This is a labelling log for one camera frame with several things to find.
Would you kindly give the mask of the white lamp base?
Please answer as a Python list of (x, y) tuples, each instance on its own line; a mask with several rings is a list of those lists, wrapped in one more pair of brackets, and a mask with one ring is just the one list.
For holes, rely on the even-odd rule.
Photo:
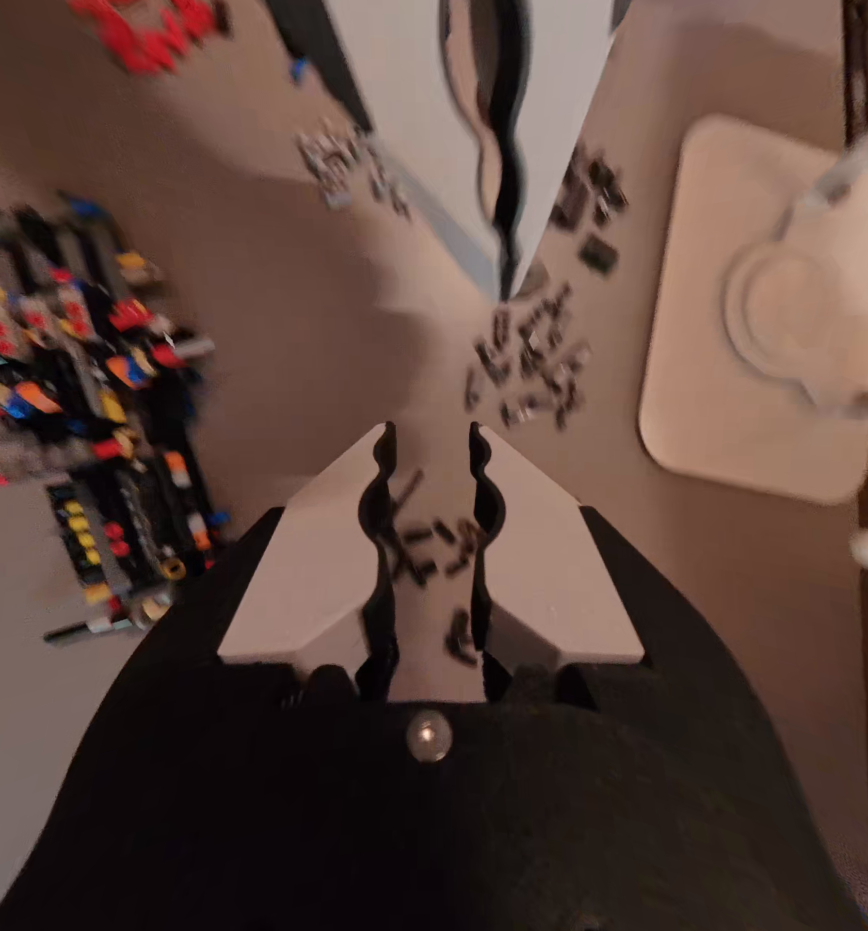
[(834, 506), (868, 476), (868, 128), (712, 114), (682, 145), (639, 408), (689, 478)]

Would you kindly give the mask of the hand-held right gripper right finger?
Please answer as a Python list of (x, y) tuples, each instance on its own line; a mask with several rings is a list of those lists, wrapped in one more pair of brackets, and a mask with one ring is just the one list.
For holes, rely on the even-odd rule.
[(493, 429), (469, 428), (474, 518), (482, 533), (470, 622), (486, 700), (521, 668), (635, 666), (644, 648), (579, 500)]

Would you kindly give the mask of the partly built lego model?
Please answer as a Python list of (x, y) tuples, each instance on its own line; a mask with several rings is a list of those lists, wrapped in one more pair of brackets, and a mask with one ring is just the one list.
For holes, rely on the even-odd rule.
[(0, 425), (22, 440), (0, 486), (44, 485), (91, 616), (57, 646), (147, 629), (224, 549), (190, 426), (214, 351), (171, 320), (168, 282), (101, 205), (0, 209)]

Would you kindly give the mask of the pile of dark grey lego pieces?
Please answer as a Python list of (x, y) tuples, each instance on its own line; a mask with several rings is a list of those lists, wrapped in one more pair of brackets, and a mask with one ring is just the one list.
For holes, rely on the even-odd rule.
[(585, 406), (581, 379), (593, 350), (586, 339), (569, 339), (575, 319), (568, 281), (556, 288), (544, 262), (529, 267), (519, 292), (497, 305), (489, 331), (473, 343), (462, 407), (475, 413), (487, 389), (498, 393), (498, 415), (512, 429), (547, 418), (564, 432)]

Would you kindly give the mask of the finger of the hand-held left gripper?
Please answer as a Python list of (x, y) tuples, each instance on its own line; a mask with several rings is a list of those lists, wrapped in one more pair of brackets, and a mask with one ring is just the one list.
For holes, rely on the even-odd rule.
[(498, 300), (500, 244), (482, 208), (482, 146), (447, 69), (449, 3), (326, 7), (386, 168), (461, 270)]
[(533, 261), (613, 43), (612, 1), (523, 2), (524, 84), (512, 151), (519, 192), (506, 291)]

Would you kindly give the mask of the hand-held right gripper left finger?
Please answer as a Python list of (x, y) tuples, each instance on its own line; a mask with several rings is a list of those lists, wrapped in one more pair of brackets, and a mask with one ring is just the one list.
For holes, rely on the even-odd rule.
[(278, 664), (305, 681), (343, 669), (386, 700), (398, 665), (388, 482), (396, 426), (372, 427), (293, 495), (218, 648), (227, 664)]

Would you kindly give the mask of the pile of black lego pieces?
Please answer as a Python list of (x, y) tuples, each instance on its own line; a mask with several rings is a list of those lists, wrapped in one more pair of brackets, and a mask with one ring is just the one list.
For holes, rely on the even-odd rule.
[(575, 235), (590, 224), (578, 251), (579, 261), (591, 272), (607, 277), (619, 262), (619, 251), (602, 232), (627, 210), (627, 196), (619, 173), (602, 153), (592, 154), (578, 142), (570, 156), (548, 223)]

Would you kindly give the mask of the pile of light grey lego pieces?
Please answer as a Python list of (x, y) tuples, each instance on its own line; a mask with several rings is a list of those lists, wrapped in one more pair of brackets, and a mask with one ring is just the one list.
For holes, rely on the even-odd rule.
[(388, 204), (395, 215), (411, 219), (410, 206), (400, 183), (362, 130), (336, 132), (332, 124), (324, 121), (321, 131), (297, 132), (293, 140), (329, 210), (342, 210), (351, 204), (352, 181), (360, 173), (367, 180), (376, 203)]

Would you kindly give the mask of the pile of red lego pins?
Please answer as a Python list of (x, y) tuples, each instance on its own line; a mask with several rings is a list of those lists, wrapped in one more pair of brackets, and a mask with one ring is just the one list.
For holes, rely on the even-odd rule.
[(214, 38), (232, 36), (225, 1), (68, 1), (110, 59), (133, 76), (175, 73)]

